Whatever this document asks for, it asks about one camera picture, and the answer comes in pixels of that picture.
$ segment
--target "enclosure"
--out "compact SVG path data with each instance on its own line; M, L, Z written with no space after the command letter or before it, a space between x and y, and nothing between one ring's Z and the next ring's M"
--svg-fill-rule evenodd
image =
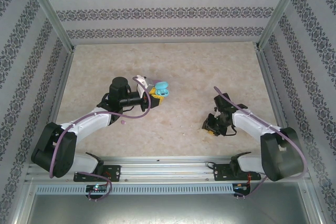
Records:
M0 223L336 223L335 1L0 0ZM90 112L115 77L136 90L138 74L170 95L76 146L121 167L108 198L89 202L96 183L31 162L47 123ZM236 200L244 181L218 181L208 164L260 155L260 141L202 129L213 86L293 128L305 176Z

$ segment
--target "wallpaper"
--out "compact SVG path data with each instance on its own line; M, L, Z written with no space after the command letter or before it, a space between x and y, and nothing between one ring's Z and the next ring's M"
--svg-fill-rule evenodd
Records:
M335 0L291 0L264 53L288 125L304 142L327 223L336 223Z
M0 0L0 20L0 223L8 223L68 52L37 0Z
M279 0L50 0L72 43L257 42Z

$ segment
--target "blue toy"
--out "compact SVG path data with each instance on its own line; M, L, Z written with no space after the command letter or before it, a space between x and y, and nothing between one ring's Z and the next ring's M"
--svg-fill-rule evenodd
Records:
M169 95L169 90L167 89L169 86L168 82L161 81L155 84L155 94L160 95L162 97L167 97Z

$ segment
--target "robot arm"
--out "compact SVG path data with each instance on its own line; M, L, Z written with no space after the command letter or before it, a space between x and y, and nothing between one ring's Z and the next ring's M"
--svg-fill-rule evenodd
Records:
M227 93L223 95L230 100ZM209 114L203 124L203 129L215 136L225 136L229 127L238 127L257 140L261 146L261 155L248 152L233 156L230 163L233 174L257 172L266 174L272 181L277 181L303 171L303 162L299 153L286 140L270 129L271 127L280 131L297 146L300 146L298 136L292 128L282 129L273 125L266 127L262 123L266 123L263 119L257 117L256 120L251 117L252 113L245 105L239 104L238 106L247 113L237 110L220 95L216 96L214 100L217 115Z
M142 76L137 76L137 80L150 93L151 108L158 106L163 97L154 94L153 81ZM142 111L148 108L149 101L144 89L138 85L137 90L132 92L126 78L114 78L110 85L109 93L103 96L101 102L87 114L87 117L86 115L81 117L82 120L80 122L74 124L77 121L74 120L60 125L51 122L46 125L33 151L31 161L49 171L55 144L58 142L62 132L72 125L59 145L53 176L59 178L68 172L87 172L100 175L103 161L90 153L75 154L76 145L88 135L100 128L111 125L119 118L118 115L111 115L108 112L122 114L123 108L136 105L140 105Z

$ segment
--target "patterned wallpaper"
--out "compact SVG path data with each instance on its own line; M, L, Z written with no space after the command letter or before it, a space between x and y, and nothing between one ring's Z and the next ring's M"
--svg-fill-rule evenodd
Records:
M288 125L305 144L327 223L336 223L336 0L291 0L264 53Z
M0 20L0 223L7 223L68 52L37 0L0 0Z
M279 0L50 0L72 43L257 41Z

